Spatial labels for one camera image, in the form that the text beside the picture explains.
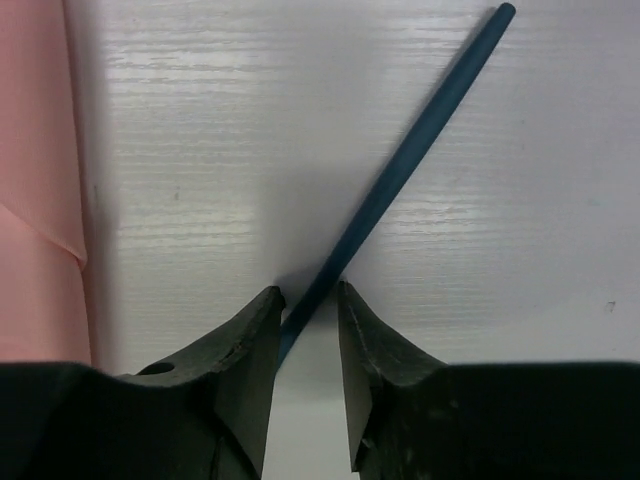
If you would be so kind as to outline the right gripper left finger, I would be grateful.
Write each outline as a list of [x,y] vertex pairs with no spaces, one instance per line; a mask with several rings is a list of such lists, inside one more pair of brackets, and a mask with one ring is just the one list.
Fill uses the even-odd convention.
[[5,479],[258,479],[284,297],[265,288],[233,318],[137,374],[70,362],[1,367]]

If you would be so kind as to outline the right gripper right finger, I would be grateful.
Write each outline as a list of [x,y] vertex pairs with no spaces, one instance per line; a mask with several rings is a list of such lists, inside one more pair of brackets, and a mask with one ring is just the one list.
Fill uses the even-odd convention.
[[634,362],[447,364],[337,289],[350,464],[363,479],[635,479]]

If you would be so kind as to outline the pink satin napkin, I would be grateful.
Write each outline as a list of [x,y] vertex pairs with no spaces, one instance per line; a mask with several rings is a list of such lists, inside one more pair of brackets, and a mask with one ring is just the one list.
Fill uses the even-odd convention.
[[91,361],[71,73],[63,2],[2,2],[4,361]]

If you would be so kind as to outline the teal plastic spoon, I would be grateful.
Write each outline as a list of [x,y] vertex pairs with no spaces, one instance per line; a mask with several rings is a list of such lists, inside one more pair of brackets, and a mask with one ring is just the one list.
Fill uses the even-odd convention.
[[282,365],[302,330],[410,179],[476,81],[505,34],[516,7],[503,2],[488,16],[400,142],[308,289],[281,326]]

